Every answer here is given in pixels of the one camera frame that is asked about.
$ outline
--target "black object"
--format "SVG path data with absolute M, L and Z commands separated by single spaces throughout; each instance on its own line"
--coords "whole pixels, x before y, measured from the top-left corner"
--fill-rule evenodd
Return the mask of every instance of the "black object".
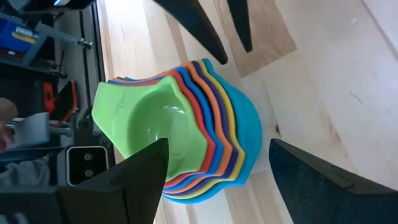
M 398 192 L 279 139 L 272 173 L 294 223 L 398 223 Z
M 76 187 L 2 188 L 0 222 L 152 224 L 168 162 L 168 142 L 160 139 Z
M 154 0 L 169 12 L 221 64 L 228 62 L 223 44 L 198 0 Z
M 244 49 L 246 52 L 252 51 L 248 0 L 228 0 L 228 6 L 236 32 L 241 39 Z
M 77 146 L 67 151 L 67 182 L 78 185 L 108 169 L 107 150 L 102 146 Z
M 53 14 L 42 14 L 41 22 L 49 27 L 54 28 L 55 19 L 53 18 Z M 42 48 L 40 49 L 40 51 L 37 54 L 37 58 L 47 59 L 47 60 L 55 62 L 55 40 L 54 40 L 54 38 L 47 38 L 45 40 Z
M 82 10 L 95 0 L 70 0 L 65 6 L 54 6 L 54 0 L 7 0 L 17 11 L 24 13 L 44 13 L 52 11 Z

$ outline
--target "blue bin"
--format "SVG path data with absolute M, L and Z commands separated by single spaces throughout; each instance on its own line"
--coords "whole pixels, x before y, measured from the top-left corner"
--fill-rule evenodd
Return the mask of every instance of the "blue bin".
M 7 49 L 24 54 L 30 49 L 32 44 L 12 36 L 12 33 L 16 31 L 17 27 L 17 24 L 0 18 L 0 49 Z

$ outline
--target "wooden floor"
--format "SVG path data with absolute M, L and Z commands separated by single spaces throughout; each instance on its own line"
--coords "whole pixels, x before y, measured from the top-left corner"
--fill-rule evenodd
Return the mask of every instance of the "wooden floor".
M 198 205 L 162 199 L 155 222 L 292 223 L 267 159 L 270 138 L 398 190 L 398 2 L 248 1 L 249 54 L 226 0 L 200 1 L 229 57 L 220 65 L 152 1 L 99 0 L 108 78 L 208 57 L 261 115 L 264 146 L 246 185 Z

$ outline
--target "plastic bowl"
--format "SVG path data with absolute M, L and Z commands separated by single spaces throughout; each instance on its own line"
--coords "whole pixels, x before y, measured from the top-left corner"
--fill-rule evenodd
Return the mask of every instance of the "plastic bowl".
M 202 109 L 204 111 L 210 111 L 210 114 L 214 115 L 214 130 L 216 133 L 216 136 L 218 139 L 221 140 L 221 142 L 216 141 L 216 155 L 220 155 L 220 157 L 215 157 L 215 161 L 212 162 L 211 168 L 214 170 L 210 170 L 210 174 L 214 172 L 213 175 L 191 175 L 190 177 L 186 178 L 181 184 L 174 185 L 171 187 L 167 186 L 167 183 L 165 184 L 164 190 L 178 190 L 184 187 L 187 184 L 191 185 L 196 185 L 199 184 L 203 179 L 206 177 L 211 177 L 211 176 L 216 176 L 216 177 L 221 177 L 222 175 L 225 174 L 227 166 L 229 164 L 229 160 L 231 159 L 232 156 L 232 146 L 226 139 L 224 135 L 224 131 L 222 128 L 222 122 L 221 122 L 221 113 L 220 113 L 220 108 L 218 106 L 218 102 L 210 89 L 210 87 L 199 77 L 197 74 L 197 71 L 195 70 L 195 67 L 192 65 L 192 63 L 185 63 L 182 65 L 180 68 L 176 68 L 177 71 L 179 71 L 182 74 L 182 77 L 184 79 L 185 84 L 191 89 L 192 92 L 194 92 L 195 96 L 198 98 Z M 162 75 L 156 75 L 152 78 L 147 78 L 143 80 L 134 80 L 134 82 L 151 82 L 154 80 L 161 79 Z M 200 191 L 195 192 L 195 194 L 202 194 L 205 192 L 207 189 L 209 189 L 214 183 L 206 183 L 204 187 L 201 188 Z
M 226 95 L 224 89 L 222 89 L 221 85 L 216 82 L 212 82 L 210 79 L 214 79 L 208 72 L 205 67 L 205 64 L 203 66 L 200 64 L 201 62 L 192 62 L 193 66 L 195 67 L 195 70 L 199 74 L 200 78 L 202 78 L 208 86 L 211 88 L 211 90 L 214 93 L 214 96 L 217 99 L 218 105 L 220 106 L 220 111 L 221 111 L 221 120 L 222 120 L 222 125 L 223 125 L 223 131 L 224 134 L 227 138 L 227 140 L 233 144 L 233 154 L 231 159 L 229 160 L 229 164 L 227 166 L 227 170 L 218 179 L 220 180 L 225 180 L 225 181 L 233 181 L 236 179 L 236 177 L 239 174 L 239 171 L 242 167 L 243 161 L 244 161 L 244 151 L 238 144 L 238 140 L 236 140 L 236 134 L 235 134 L 235 118 L 233 114 L 233 109 L 231 106 L 231 103 L 229 102 L 229 98 Z M 224 97 L 221 96 L 220 90 L 224 91 Z M 175 196 L 184 196 L 184 195 L 189 195 L 192 192 L 196 192 L 197 190 L 201 189 L 205 184 L 210 182 L 211 180 L 215 180 L 217 177 L 209 177 L 206 178 L 205 180 L 202 180 L 199 184 L 194 185 L 194 182 L 192 182 L 190 185 L 186 186 L 184 189 L 178 189 L 174 191 L 166 191 L 164 190 L 164 194 L 175 198 Z
M 169 139 L 168 179 L 203 164 L 207 140 L 173 77 L 151 86 L 100 83 L 92 115 L 124 158 L 160 138 Z
M 222 158 L 222 160 L 220 162 L 220 166 L 218 168 L 218 170 L 222 171 L 221 176 L 223 176 L 223 175 L 225 175 L 229 161 L 232 158 L 233 148 L 232 148 L 232 145 L 229 143 L 229 141 L 227 140 L 227 138 L 224 135 L 224 131 L 222 128 L 222 122 L 221 122 L 220 106 L 215 97 L 215 93 L 208 86 L 208 84 L 199 76 L 199 74 L 197 73 L 193 64 L 185 63 L 185 64 L 183 64 L 183 66 L 189 70 L 192 79 L 206 93 L 206 96 L 210 101 L 210 105 L 212 107 L 213 114 L 215 117 L 214 118 L 215 130 L 216 130 L 217 136 L 220 138 L 221 142 L 224 145 L 223 158 Z M 186 194 L 186 195 L 181 195 L 181 196 L 171 196 L 171 195 L 165 195 L 165 194 L 164 195 L 167 197 L 188 199 L 188 198 L 196 197 L 200 194 L 203 194 L 204 192 L 206 192 L 208 189 L 210 189 L 216 183 L 225 180 L 225 178 L 216 178 L 216 179 L 211 179 L 210 181 L 206 181 L 205 179 L 206 179 L 205 176 L 196 178 L 193 182 L 194 182 L 194 185 L 198 184 L 198 186 L 195 187 L 195 190 L 189 190 L 188 194 Z
M 214 196 L 225 187 L 243 185 L 247 181 L 262 147 L 261 120 L 253 103 L 251 103 L 251 101 L 242 92 L 228 84 L 221 76 L 219 76 L 214 71 L 211 62 L 208 59 L 203 59 L 202 61 L 206 65 L 210 75 L 220 83 L 231 100 L 236 119 L 236 135 L 238 137 L 239 144 L 246 153 L 246 157 L 238 178 L 234 182 L 218 183 L 205 193 L 190 199 L 176 199 L 165 196 L 165 198 L 178 203 L 199 203 Z
M 184 68 L 180 69 L 180 72 L 185 74 L 185 78 L 189 77 L 189 74 L 187 73 L 187 71 Z M 215 155 L 215 141 L 218 142 L 218 145 L 221 145 L 221 143 L 216 139 L 215 141 L 213 140 L 213 138 L 216 138 L 214 131 L 211 132 L 211 136 L 209 135 L 209 133 L 206 130 L 205 124 L 203 122 L 203 120 L 206 120 L 206 126 L 209 126 L 209 129 L 212 130 L 213 125 L 212 125 L 212 118 L 211 118 L 211 113 L 210 113 L 210 109 L 209 108 L 205 108 L 204 113 L 202 113 L 202 108 L 199 105 L 199 102 L 197 100 L 197 98 L 195 97 L 195 95 L 190 91 L 190 89 L 184 84 L 182 75 L 180 74 L 180 72 L 176 71 L 176 70 L 171 70 L 168 72 L 164 72 L 162 73 L 163 75 L 167 76 L 167 75 L 171 75 L 173 76 L 180 89 L 181 92 L 189 99 L 190 104 L 195 112 L 195 118 L 197 121 L 197 125 L 199 127 L 199 129 L 201 130 L 202 134 L 204 135 L 204 137 L 206 137 L 207 141 L 208 141 L 208 147 L 207 147 L 207 152 L 206 152 L 206 156 L 205 156 L 205 160 L 203 161 L 202 166 L 200 167 L 200 170 L 196 171 L 196 172 L 188 172 L 188 173 L 184 173 L 181 174 L 179 176 L 177 176 L 176 178 L 172 179 L 171 181 L 169 181 L 169 183 L 173 183 L 174 185 L 179 185 L 181 184 L 181 181 L 185 180 L 187 177 L 194 175 L 194 174 L 209 174 L 209 170 L 210 170 L 210 166 L 212 164 L 212 161 L 214 159 L 214 157 L 216 156 L 217 159 L 216 160 L 220 160 L 222 153 L 217 153 L 217 155 Z M 118 84 L 118 85 L 153 85 L 156 84 L 157 82 L 159 82 L 159 80 L 161 78 L 155 78 L 153 80 L 146 80 L 144 82 L 135 82 L 135 80 L 131 80 L 130 78 L 126 77 L 126 78 L 115 78 L 113 80 L 112 83 Z

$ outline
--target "green bowl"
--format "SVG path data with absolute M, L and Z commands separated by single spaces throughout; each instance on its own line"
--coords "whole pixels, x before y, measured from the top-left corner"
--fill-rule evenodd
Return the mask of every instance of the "green bowl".
M 169 140 L 167 181 L 196 172 L 205 158 L 207 141 L 192 107 L 171 76 L 151 86 L 100 83 L 93 105 L 98 127 L 128 158 L 160 138 Z

